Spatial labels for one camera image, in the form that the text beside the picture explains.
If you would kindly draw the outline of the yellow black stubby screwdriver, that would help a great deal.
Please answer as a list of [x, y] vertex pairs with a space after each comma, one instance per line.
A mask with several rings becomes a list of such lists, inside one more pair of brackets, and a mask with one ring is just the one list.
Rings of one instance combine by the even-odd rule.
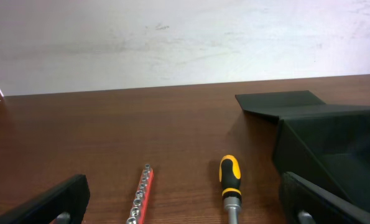
[[222, 199], [224, 209], [228, 213], [228, 223], [239, 223], [239, 212], [241, 211], [242, 195], [241, 170], [238, 160], [233, 155], [225, 155], [221, 159], [219, 168], [219, 181], [222, 188]]

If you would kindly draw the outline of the orange socket bit rail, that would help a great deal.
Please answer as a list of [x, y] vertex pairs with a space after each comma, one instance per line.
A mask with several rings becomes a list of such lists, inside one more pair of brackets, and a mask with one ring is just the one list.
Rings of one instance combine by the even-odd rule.
[[146, 164], [142, 171], [126, 224], [145, 224], [153, 179], [154, 170], [150, 164]]

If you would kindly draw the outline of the black open box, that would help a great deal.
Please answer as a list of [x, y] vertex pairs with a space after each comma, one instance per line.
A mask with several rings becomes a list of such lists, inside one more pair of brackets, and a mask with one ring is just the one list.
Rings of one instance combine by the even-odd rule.
[[278, 173], [293, 172], [370, 213], [370, 106], [327, 104], [308, 90], [236, 95], [277, 124]]

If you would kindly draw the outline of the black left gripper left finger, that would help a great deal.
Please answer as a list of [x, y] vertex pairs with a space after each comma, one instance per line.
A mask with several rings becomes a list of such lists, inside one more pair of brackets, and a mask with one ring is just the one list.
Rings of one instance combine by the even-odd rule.
[[0, 224], [50, 223], [68, 213], [69, 223], [81, 223], [90, 200], [86, 175], [77, 174], [0, 215]]

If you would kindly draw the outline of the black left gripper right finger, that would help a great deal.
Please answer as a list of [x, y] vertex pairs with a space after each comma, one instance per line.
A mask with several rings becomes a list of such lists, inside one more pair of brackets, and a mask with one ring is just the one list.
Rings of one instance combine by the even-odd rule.
[[279, 199], [287, 223], [370, 224], [370, 213], [294, 174], [281, 175]]

